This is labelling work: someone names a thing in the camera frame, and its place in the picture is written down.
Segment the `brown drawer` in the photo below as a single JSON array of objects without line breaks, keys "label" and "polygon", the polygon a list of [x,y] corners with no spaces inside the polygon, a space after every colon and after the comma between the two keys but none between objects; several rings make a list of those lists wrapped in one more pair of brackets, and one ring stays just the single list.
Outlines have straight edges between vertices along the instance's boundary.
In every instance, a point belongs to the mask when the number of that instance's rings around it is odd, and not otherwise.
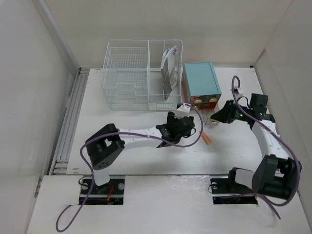
[{"label": "brown drawer", "polygon": [[209,127],[215,127],[219,124],[217,120],[211,119],[211,116],[219,111],[218,104],[213,109],[205,109],[204,113],[206,116],[205,125]]}]

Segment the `orange transparent case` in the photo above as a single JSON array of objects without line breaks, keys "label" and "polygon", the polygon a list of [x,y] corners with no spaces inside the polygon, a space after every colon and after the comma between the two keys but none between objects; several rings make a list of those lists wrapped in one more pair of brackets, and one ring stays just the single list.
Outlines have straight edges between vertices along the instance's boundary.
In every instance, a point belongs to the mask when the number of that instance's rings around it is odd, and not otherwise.
[{"label": "orange transparent case", "polygon": [[201,133],[201,137],[206,145],[211,145],[212,141],[204,132]]}]

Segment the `grey setup guide booklet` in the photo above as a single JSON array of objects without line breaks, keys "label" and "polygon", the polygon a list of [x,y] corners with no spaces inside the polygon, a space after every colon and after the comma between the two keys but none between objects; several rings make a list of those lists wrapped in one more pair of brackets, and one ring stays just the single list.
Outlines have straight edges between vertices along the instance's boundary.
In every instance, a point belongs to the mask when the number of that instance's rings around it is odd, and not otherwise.
[{"label": "grey setup guide booklet", "polygon": [[174,87],[175,76],[174,76],[174,64],[175,64],[175,53],[168,52],[163,59],[163,65],[161,68],[163,78],[163,94],[164,100],[169,98],[170,93]]}]

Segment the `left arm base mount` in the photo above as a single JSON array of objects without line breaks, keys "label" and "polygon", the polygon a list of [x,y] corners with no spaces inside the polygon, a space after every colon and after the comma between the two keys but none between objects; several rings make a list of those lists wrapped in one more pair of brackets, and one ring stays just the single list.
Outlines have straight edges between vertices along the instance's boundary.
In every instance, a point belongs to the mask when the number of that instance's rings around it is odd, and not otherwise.
[{"label": "left arm base mount", "polygon": [[[91,182],[90,176],[83,176],[78,181],[80,185],[79,205],[81,205],[86,198]],[[93,186],[85,205],[123,205],[124,190],[125,176],[111,176],[108,183],[102,186],[97,186],[96,184]]]}]

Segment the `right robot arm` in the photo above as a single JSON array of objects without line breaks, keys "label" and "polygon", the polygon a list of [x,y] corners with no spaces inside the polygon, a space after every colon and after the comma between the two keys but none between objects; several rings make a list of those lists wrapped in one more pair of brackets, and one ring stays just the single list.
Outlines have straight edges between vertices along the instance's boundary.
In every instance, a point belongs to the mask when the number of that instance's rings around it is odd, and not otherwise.
[{"label": "right robot arm", "polygon": [[290,200],[298,187],[300,162],[278,138],[275,119],[267,113],[268,96],[252,93],[248,107],[238,106],[233,99],[211,115],[211,119],[230,124],[235,120],[248,123],[259,144],[263,159],[251,179],[254,192],[283,200]]}]

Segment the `teal drawer box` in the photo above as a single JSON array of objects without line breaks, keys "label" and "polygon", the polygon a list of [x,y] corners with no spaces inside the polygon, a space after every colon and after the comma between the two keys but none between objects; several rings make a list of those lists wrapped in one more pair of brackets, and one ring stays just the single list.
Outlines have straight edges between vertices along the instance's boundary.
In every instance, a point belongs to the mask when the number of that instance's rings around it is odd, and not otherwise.
[{"label": "teal drawer box", "polygon": [[[191,96],[222,95],[221,88],[211,62],[194,62],[183,65],[182,90],[185,102],[190,103]],[[213,109],[217,103],[203,103],[202,110]]]}]

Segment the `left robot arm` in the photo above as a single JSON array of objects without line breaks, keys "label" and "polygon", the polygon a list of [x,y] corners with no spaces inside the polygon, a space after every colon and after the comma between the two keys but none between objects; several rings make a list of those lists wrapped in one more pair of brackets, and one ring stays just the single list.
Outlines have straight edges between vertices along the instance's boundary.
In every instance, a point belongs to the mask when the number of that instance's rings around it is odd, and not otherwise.
[{"label": "left robot arm", "polygon": [[166,123],[148,129],[122,130],[113,123],[105,125],[88,138],[84,145],[93,170],[93,189],[100,194],[108,190],[108,167],[122,151],[176,146],[182,138],[189,138],[193,130],[194,117],[177,117],[173,112],[168,112]]}]

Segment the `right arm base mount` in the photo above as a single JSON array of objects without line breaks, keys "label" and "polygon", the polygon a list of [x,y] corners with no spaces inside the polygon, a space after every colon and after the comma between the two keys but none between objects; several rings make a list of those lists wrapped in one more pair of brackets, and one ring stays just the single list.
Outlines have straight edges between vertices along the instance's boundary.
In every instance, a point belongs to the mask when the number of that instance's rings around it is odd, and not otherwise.
[{"label": "right arm base mount", "polygon": [[258,200],[251,188],[230,182],[228,178],[211,178],[208,191],[214,205],[257,205]]}]

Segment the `clear drawer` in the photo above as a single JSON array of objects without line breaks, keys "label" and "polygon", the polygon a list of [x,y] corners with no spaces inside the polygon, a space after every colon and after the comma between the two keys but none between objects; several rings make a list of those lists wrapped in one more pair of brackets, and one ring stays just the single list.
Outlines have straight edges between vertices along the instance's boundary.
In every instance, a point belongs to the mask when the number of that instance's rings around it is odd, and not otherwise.
[{"label": "clear drawer", "polygon": [[201,103],[194,103],[192,104],[192,107],[196,110],[201,110],[203,105]]},{"label": "clear drawer", "polygon": [[221,97],[220,94],[191,96],[190,103],[199,103],[199,104],[218,103],[220,97]]}]

